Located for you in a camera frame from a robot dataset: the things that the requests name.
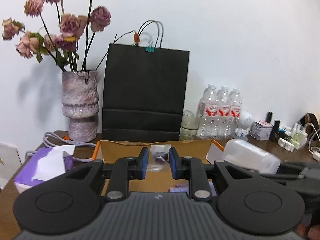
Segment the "black paper bag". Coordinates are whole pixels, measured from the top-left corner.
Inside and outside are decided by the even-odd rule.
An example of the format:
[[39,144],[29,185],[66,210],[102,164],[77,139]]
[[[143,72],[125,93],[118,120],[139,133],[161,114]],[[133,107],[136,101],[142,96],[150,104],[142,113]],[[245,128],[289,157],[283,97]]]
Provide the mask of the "black paper bag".
[[110,44],[102,106],[102,138],[178,140],[189,51]]

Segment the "wooden desk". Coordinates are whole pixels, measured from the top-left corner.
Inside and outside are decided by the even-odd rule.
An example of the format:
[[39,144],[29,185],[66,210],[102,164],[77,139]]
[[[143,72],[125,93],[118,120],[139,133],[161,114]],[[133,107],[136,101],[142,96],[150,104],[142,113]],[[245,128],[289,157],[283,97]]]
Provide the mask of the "wooden desk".
[[[67,135],[65,131],[56,131],[60,137]],[[293,153],[288,152],[281,148],[278,144],[271,142],[271,141],[258,141],[251,136],[248,136],[249,142],[274,154],[282,161],[290,160],[290,161],[297,161],[297,162],[316,162],[310,152],[308,151],[307,147],[303,147],[300,150],[295,150]],[[96,143],[97,140],[101,139],[101,134],[97,135],[97,138],[93,141]],[[55,144],[61,144],[60,141],[55,139],[50,139]],[[225,146],[228,140],[222,139],[218,141],[222,146]],[[93,147],[77,147],[75,150],[75,157],[78,158],[91,158],[93,153]],[[0,239],[1,240],[10,240],[15,237],[19,232],[20,229],[17,225],[17,222],[12,213],[12,205],[16,197],[18,196],[18,192],[14,186],[12,180],[8,183],[5,187],[4,191],[0,192]]]

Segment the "vase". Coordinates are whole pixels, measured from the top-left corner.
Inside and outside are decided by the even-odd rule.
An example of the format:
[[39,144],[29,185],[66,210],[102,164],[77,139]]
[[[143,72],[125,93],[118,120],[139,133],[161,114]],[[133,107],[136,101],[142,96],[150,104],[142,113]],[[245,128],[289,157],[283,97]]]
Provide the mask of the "vase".
[[62,113],[69,119],[69,137],[89,142],[97,136],[99,112],[96,71],[62,72]]

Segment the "green binder clip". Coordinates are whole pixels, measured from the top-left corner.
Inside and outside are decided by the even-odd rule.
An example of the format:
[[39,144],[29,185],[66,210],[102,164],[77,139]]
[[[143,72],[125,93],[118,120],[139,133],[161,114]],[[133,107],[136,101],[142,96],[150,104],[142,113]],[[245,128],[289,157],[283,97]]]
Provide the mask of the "green binder clip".
[[153,45],[153,42],[149,41],[149,46],[146,47],[146,52],[154,52],[155,51],[155,48],[152,47],[152,45]]

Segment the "blue gripper pad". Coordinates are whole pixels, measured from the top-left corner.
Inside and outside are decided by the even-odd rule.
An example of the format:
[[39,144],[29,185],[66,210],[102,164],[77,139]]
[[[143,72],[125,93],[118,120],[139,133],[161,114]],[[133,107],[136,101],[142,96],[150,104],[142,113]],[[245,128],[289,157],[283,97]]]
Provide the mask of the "blue gripper pad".
[[169,149],[169,164],[170,164],[170,169],[172,173],[172,178],[176,179],[177,178],[176,160],[173,156],[171,149]]
[[143,158],[141,163],[141,177],[144,179],[146,177],[147,166],[148,166],[149,150],[145,148],[143,152]]

